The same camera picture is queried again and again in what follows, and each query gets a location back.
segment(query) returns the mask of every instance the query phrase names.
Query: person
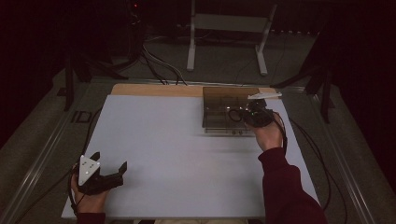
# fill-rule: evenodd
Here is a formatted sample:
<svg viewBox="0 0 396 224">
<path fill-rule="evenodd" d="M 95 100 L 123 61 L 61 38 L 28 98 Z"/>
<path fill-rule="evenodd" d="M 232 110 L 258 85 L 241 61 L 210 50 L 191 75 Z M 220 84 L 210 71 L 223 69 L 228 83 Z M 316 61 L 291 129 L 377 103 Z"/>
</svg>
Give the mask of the person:
<svg viewBox="0 0 396 224">
<path fill-rule="evenodd" d="M 281 123 L 277 113 L 274 117 Z M 272 122 L 262 128 L 247 126 L 255 133 L 262 149 L 259 161 L 265 173 L 262 179 L 265 224 L 327 223 L 320 205 L 303 190 L 300 170 L 286 161 L 282 133 L 276 124 Z M 104 207 L 108 191 L 84 196 L 78 191 L 75 176 L 72 178 L 72 189 L 75 201 L 79 202 L 78 224 L 105 223 Z"/>
</svg>

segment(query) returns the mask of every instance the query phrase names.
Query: maroon sleeve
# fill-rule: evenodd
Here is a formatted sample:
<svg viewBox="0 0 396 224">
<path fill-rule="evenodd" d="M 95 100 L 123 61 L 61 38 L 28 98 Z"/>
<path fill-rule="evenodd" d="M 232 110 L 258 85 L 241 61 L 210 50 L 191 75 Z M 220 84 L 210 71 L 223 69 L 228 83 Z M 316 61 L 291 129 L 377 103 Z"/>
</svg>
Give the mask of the maroon sleeve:
<svg viewBox="0 0 396 224">
<path fill-rule="evenodd" d="M 105 213 L 78 213 L 77 224 L 104 224 Z"/>
<path fill-rule="evenodd" d="M 262 162 L 266 224 L 327 223 L 320 205 L 303 190 L 300 170 L 286 161 L 283 148 L 263 152 Z"/>
</svg>

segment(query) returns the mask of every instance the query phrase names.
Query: metal frame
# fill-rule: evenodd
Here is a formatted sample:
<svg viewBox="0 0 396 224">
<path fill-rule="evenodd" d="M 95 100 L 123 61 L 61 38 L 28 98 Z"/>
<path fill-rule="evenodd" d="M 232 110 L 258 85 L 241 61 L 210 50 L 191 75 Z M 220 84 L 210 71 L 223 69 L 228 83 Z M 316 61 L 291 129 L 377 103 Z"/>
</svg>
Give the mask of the metal frame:
<svg viewBox="0 0 396 224">
<path fill-rule="evenodd" d="M 35 188 L 35 184 L 37 183 L 44 169 L 46 168 L 46 165 L 50 160 L 54 149 L 57 147 L 60 139 L 64 134 L 65 127 L 70 122 L 70 119 L 72 118 L 72 115 L 74 114 L 74 111 L 77 108 L 79 101 L 82 99 L 86 90 L 88 89 L 87 87 L 88 85 L 79 84 L 77 101 L 74 104 L 71 104 L 70 110 L 68 112 L 63 113 L 52 134 L 49 136 L 46 145 L 44 145 L 44 147 L 41 149 L 40 154 L 37 156 L 32 166 L 29 168 L 20 186 L 8 203 L 6 210 L 0 217 L 0 224 L 14 223 L 21 214 L 22 208 L 25 206 L 29 196 Z"/>
<path fill-rule="evenodd" d="M 347 164 L 347 160 L 344 156 L 343 150 L 338 145 L 337 141 L 334 139 L 332 131 L 329 129 L 328 125 L 323 121 L 320 114 L 320 100 L 317 95 L 310 98 L 312 107 L 318 120 L 320 120 L 320 125 L 323 132 L 326 134 L 330 142 L 330 147 L 332 148 L 332 154 L 335 156 L 335 161 L 337 162 L 338 169 L 340 171 L 341 177 L 344 179 L 346 189 L 349 192 L 349 196 L 355 205 L 356 211 L 358 212 L 361 222 L 364 224 L 375 224 L 376 221 L 373 214 L 368 207 L 367 202 L 364 200 L 364 196 L 361 192 L 361 188 L 352 174 L 352 171 Z"/>
<path fill-rule="evenodd" d="M 189 55 L 187 59 L 187 71 L 194 70 L 196 48 L 195 29 L 210 29 L 262 33 L 262 41 L 256 46 L 255 51 L 260 74 L 262 76 L 268 75 L 262 51 L 270 33 L 275 12 L 276 5 L 272 6 L 268 18 L 196 14 L 195 0 L 191 0 L 191 36 Z"/>
</svg>

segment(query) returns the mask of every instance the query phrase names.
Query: cable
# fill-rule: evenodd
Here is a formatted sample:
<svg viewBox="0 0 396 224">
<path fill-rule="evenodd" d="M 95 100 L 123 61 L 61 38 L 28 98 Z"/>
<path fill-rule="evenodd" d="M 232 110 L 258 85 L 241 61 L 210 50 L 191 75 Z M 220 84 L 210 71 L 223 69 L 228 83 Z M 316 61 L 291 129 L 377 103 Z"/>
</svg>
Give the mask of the cable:
<svg viewBox="0 0 396 224">
<path fill-rule="evenodd" d="M 240 73 L 241 73 L 245 68 L 247 68 L 253 61 L 254 61 L 254 59 L 250 60 L 245 66 L 243 66 L 242 68 L 240 68 L 240 69 L 238 70 L 238 73 L 236 73 L 235 81 L 233 82 L 233 83 L 235 83 L 235 86 L 237 85 L 237 84 L 236 84 L 236 81 L 238 80 L 238 77 L 239 77 Z"/>
<path fill-rule="evenodd" d="M 181 79 L 181 81 L 182 81 L 186 86 L 188 86 L 188 84 L 187 84 L 186 81 L 184 80 L 183 75 L 181 74 L 181 72 L 180 72 L 177 68 L 175 68 L 173 65 L 171 65 L 171 64 L 169 64 L 169 63 L 166 63 L 164 60 L 162 60 L 162 59 L 159 58 L 158 56 L 154 55 L 153 53 L 150 53 L 150 52 L 146 49 L 146 47 L 145 47 L 144 45 L 143 45 L 143 50 L 148 54 L 148 56 L 150 56 L 152 59 L 154 59 L 154 60 L 157 62 L 157 64 L 159 64 L 159 65 L 161 65 L 161 66 L 164 66 L 164 67 L 168 68 L 170 71 L 172 71 L 173 73 L 175 73 L 175 75 L 177 76 L 177 82 L 178 82 L 179 79 Z"/>
<path fill-rule="evenodd" d="M 274 74 L 273 74 L 273 76 L 272 76 L 272 78 L 271 78 L 270 85 L 271 85 L 272 82 L 274 81 L 274 78 L 276 77 L 276 70 L 277 70 L 277 67 L 279 66 L 280 62 L 281 62 L 282 59 L 283 59 L 283 56 L 285 55 L 286 40 L 287 40 L 287 39 L 288 39 L 288 34 L 286 34 L 286 37 L 285 37 L 285 39 L 283 40 L 282 54 L 280 55 L 280 58 L 279 58 L 279 59 L 277 60 L 277 62 L 276 62 L 276 66 L 275 66 L 275 69 L 274 69 Z"/>
<path fill-rule="evenodd" d="M 84 199 L 85 195 L 86 195 L 86 194 L 83 194 L 83 195 L 82 195 L 82 197 L 79 199 L 78 203 L 76 203 L 76 206 L 78 206 L 78 205 L 81 203 L 81 201 Z"/>
<path fill-rule="evenodd" d="M 325 205 L 324 205 L 324 207 L 323 207 L 323 210 L 325 211 L 325 210 L 327 209 L 327 207 L 328 207 L 328 205 L 329 205 L 329 203 L 330 203 L 331 196 L 332 196 L 332 193 L 331 193 L 331 184 L 330 184 L 330 180 L 329 180 L 329 177 L 330 177 L 330 179 L 332 180 L 332 182 L 334 183 L 335 187 L 337 188 L 337 190 L 338 190 L 338 192 L 339 192 L 339 194 L 340 194 L 341 200 L 343 201 L 343 206 L 344 206 L 344 210 L 345 210 L 345 214 L 346 214 L 345 219 L 344 219 L 344 223 L 347 224 L 347 217 L 348 217 L 348 214 L 347 214 L 347 203 L 346 203 L 346 200 L 345 200 L 344 195 L 343 195 L 343 193 L 342 193 L 340 187 L 338 186 L 338 184 L 337 184 L 335 178 L 332 176 L 332 173 L 329 171 L 329 169 L 327 168 L 326 164 L 324 163 L 324 160 L 323 160 L 323 157 L 322 157 L 322 155 L 321 155 L 321 152 L 320 152 L 320 150 L 319 150 L 318 145 L 315 143 L 314 139 L 306 132 L 306 130 L 305 130 L 303 127 L 301 127 L 301 126 L 300 126 L 296 121 L 294 121 L 293 119 L 289 118 L 289 120 L 290 120 L 291 123 L 293 123 L 293 124 L 299 129 L 299 131 L 303 134 L 305 140 L 308 142 L 309 146 L 311 146 L 312 150 L 315 152 L 315 155 L 317 156 L 317 158 L 319 159 L 320 163 L 322 164 L 322 168 L 323 168 L 323 170 L 324 170 L 324 172 L 325 172 L 326 179 L 327 179 L 327 181 L 328 181 L 328 186 L 329 186 L 328 200 L 327 200 L 327 202 L 325 203 Z"/>
<path fill-rule="evenodd" d="M 263 110 L 263 111 L 271 118 L 271 116 L 268 114 L 267 110 Z M 282 147 L 285 150 L 285 155 L 286 155 L 286 152 L 288 151 L 288 137 L 286 136 L 285 122 L 283 121 L 282 117 L 280 117 L 280 115 L 278 113 L 274 113 L 274 114 L 276 114 L 280 118 L 280 121 L 282 122 L 282 124 L 280 124 L 279 122 L 277 122 L 277 120 L 275 118 L 273 118 L 273 122 L 276 124 L 277 128 L 282 133 L 282 139 L 283 139 Z"/>
<path fill-rule="evenodd" d="M 87 131 L 87 135 L 85 137 L 85 142 L 84 142 L 84 147 L 82 149 L 81 155 L 84 155 L 85 151 L 87 150 L 87 145 L 88 145 L 88 140 L 90 137 L 90 132 L 91 132 L 91 127 L 93 124 L 93 121 L 95 120 L 95 117 L 99 114 L 99 112 L 102 110 L 102 107 L 99 108 L 95 114 L 93 115 L 91 122 L 90 122 L 90 126 L 88 127 L 88 131 Z M 71 181 L 70 176 L 72 176 L 73 174 L 73 169 L 69 169 L 61 178 L 59 178 L 51 187 L 49 187 L 46 191 L 44 191 L 34 202 L 32 202 L 27 208 L 26 210 L 20 215 L 20 217 L 15 221 L 15 223 L 20 223 L 21 220 L 26 216 L 26 214 L 32 210 L 32 208 L 39 203 L 45 196 L 47 196 L 48 193 L 50 193 L 53 189 L 55 189 L 68 175 L 69 175 L 69 182 Z"/>
<path fill-rule="evenodd" d="M 158 80 L 160 80 L 163 85 L 169 85 L 169 82 L 166 80 L 166 78 L 161 76 L 161 75 L 159 75 L 155 71 L 154 67 L 152 67 L 149 59 L 146 57 L 146 55 L 144 53 L 142 53 L 142 57 L 146 60 L 146 65 L 148 66 L 148 68 L 151 71 L 152 75 L 154 75 Z"/>
</svg>

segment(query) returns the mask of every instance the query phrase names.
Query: white table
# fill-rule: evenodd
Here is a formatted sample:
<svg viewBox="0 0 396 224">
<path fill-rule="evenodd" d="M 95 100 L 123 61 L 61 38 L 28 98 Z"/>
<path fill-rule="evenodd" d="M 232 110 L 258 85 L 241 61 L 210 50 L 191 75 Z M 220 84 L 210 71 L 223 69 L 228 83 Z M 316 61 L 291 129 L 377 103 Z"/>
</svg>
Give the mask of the white table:
<svg viewBox="0 0 396 224">
<path fill-rule="evenodd" d="M 118 86 L 117 92 L 128 94 L 128 86 Z M 138 94 L 150 96 L 109 95 L 86 153 L 101 152 L 102 175 L 117 172 L 128 161 L 124 185 L 110 192 L 106 215 L 264 217 L 263 171 L 257 159 L 262 151 L 255 138 L 205 134 L 200 87 L 156 86 L 150 91 L 149 85 L 134 86 L 130 90 L 141 88 Z M 155 96 L 158 89 L 167 96 Z M 187 96 L 174 96 L 175 92 Z M 318 200 L 282 101 L 267 100 L 267 104 L 284 118 L 289 138 L 286 157 L 300 168 L 304 190 Z M 62 217 L 74 217 L 69 202 Z"/>
</svg>

